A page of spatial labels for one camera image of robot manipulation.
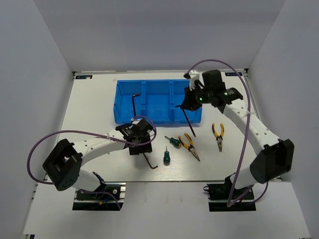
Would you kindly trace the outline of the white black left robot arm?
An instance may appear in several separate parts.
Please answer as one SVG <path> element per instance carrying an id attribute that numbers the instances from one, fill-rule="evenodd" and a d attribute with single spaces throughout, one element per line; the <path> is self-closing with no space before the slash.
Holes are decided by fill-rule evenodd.
<path id="1" fill-rule="evenodd" d="M 78 142 L 62 139 L 42 167 L 58 191 L 73 187 L 99 199 L 106 193 L 106 182 L 98 173 L 88 172 L 82 166 L 114 151 L 128 149 L 131 155 L 151 152 L 152 132 L 156 132 L 152 123 L 138 119 L 91 139 Z"/>

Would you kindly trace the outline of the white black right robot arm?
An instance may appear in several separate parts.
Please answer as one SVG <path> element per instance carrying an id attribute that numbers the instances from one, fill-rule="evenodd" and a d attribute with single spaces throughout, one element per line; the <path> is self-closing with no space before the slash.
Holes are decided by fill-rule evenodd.
<path id="1" fill-rule="evenodd" d="M 203 104 L 218 108 L 244 134 L 256 154 L 249 167 L 225 178 L 228 197 L 238 198 L 243 189 L 256 183 L 264 184 L 291 170 L 293 142 L 280 139 L 251 113 L 242 94 L 236 88 L 226 88 L 219 70 L 202 74 L 190 70 L 184 77 L 189 80 L 189 86 L 184 89 L 181 108 L 195 111 Z"/>

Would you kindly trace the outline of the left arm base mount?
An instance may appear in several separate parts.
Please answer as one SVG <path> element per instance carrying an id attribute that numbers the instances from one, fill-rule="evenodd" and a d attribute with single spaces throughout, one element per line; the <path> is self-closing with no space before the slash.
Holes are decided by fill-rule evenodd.
<path id="1" fill-rule="evenodd" d="M 76 189 L 73 211 L 119 211 L 125 199 L 126 183 L 107 183 L 101 191 L 88 194 Z"/>

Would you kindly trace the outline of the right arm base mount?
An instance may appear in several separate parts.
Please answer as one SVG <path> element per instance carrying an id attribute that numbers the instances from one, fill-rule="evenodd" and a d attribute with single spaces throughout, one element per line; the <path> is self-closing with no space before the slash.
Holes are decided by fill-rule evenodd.
<path id="1" fill-rule="evenodd" d="M 226 191 L 224 184 L 213 183 L 203 187 L 208 194 L 208 205 L 210 212 L 249 212 L 256 211 L 253 201 L 254 193 L 249 189 L 248 193 L 242 196 L 234 205 L 227 207 L 229 193 Z"/>

